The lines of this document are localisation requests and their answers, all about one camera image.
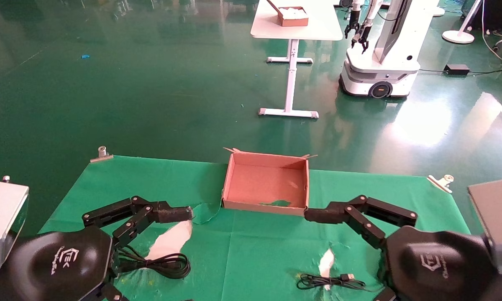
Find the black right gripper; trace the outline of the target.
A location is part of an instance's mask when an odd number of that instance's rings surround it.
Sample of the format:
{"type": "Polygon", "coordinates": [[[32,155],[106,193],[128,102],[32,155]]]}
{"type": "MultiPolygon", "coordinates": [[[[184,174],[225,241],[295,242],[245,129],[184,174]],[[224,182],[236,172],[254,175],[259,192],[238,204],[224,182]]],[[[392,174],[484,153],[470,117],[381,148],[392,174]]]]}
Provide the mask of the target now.
{"type": "Polygon", "coordinates": [[[484,238],[417,230],[417,213],[372,197],[308,208],[304,217],[345,223],[371,247],[382,249],[379,279],[384,288],[374,301],[480,301],[498,277],[484,238]],[[386,238],[367,217],[400,228],[386,238]]]}

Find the black background robot gripper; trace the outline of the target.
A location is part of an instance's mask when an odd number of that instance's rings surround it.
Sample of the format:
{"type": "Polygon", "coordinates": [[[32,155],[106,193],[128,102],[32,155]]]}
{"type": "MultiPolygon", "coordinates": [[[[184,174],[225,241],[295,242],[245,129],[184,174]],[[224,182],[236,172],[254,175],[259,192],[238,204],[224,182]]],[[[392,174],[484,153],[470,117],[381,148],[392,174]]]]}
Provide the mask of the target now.
{"type": "Polygon", "coordinates": [[[362,25],[357,25],[356,34],[351,40],[351,47],[354,48],[356,43],[362,45],[362,54],[366,52],[369,48],[368,36],[372,28],[372,23],[362,23],[362,25]]]}
{"type": "Polygon", "coordinates": [[[349,23],[345,28],[345,38],[348,38],[348,33],[354,31],[354,34],[358,33],[360,29],[359,17],[350,17],[349,23]]]}

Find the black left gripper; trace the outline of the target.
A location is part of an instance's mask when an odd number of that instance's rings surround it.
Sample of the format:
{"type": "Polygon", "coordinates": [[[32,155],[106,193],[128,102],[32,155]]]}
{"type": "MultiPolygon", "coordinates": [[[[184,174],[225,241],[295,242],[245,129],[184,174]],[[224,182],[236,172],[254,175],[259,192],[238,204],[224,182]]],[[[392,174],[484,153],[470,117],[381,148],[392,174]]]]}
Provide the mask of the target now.
{"type": "Polygon", "coordinates": [[[189,206],[171,207],[133,196],[83,214],[82,230],[23,239],[6,261],[13,300],[128,301],[113,284],[115,247],[129,245],[152,223],[191,219],[189,206]],[[123,219],[125,224],[112,238],[99,229],[123,219]]]}

